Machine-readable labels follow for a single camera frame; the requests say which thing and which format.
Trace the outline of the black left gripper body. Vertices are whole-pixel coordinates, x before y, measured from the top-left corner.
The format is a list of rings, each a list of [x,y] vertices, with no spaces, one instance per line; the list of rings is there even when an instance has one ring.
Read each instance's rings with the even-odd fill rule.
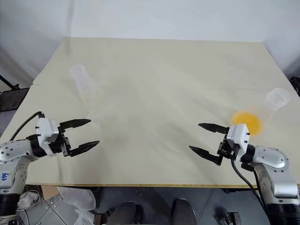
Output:
[[[59,134],[56,137],[56,140],[49,145],[53,153],[62,153],[64,156],[68,156],[71,150],[71,145],[68,138],[64,135],[65,129],[58,127]]]

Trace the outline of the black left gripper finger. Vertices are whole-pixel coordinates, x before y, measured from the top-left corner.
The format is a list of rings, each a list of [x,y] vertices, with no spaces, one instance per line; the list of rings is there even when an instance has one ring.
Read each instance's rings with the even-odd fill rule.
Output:
[[[83,154],[89,150],[91,150],[92,148],[94,148],[96,145],[98,145],[100,143],[100,141],[92,141],[92,142],[87,142],[85,144],[79,145],[78,148],[76,149],[71,149],[71,146],[69,144],[69,142],[66,142],[65,144],[65,150],[62,151],[63,156],[67,157],[74,157],[80,154]]]
[[[68,128],[77,128],[77,127],[81,127],[87,123],[90,123],[91,120],[89,119],[74,119],[74,120],[68,120],[65,122],[61,122],[60,123],[60,127],[62,129],[68,129]]]

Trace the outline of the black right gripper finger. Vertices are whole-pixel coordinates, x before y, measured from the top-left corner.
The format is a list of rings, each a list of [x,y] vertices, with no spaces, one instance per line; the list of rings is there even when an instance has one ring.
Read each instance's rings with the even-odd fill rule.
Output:
[[[208,160],[208,161],[211,161],[213,163],[215,163],[216,165],[220,166],[221,163],[222,163],[222,160],[223,160],[223,157],[222,156],[214,156],[212,154],[210,154],[208,151],[204,150],[204,149],[201,149],[201,148],[198,148],[198,147],[194,147],[194,146],[190,146],[189,145],[189,148],[194,152],[196,153],[197,155],[199,155],[200,157]]]
[[[223,127],[217,124],[213,124],[213,123],[199,123],[198,126],[211,131],[213,133],[221,133],[221,134],[228,134],[229,131],[229,127]]]

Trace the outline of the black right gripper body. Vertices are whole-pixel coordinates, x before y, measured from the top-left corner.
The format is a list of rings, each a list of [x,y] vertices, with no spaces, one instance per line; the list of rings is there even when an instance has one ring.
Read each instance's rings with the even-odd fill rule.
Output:
[[[236,160],[239,150],[240,146],[232,140],[228,140],[227,135],[225,135],[223,141],[219,145],[217,154],[227,159]]]

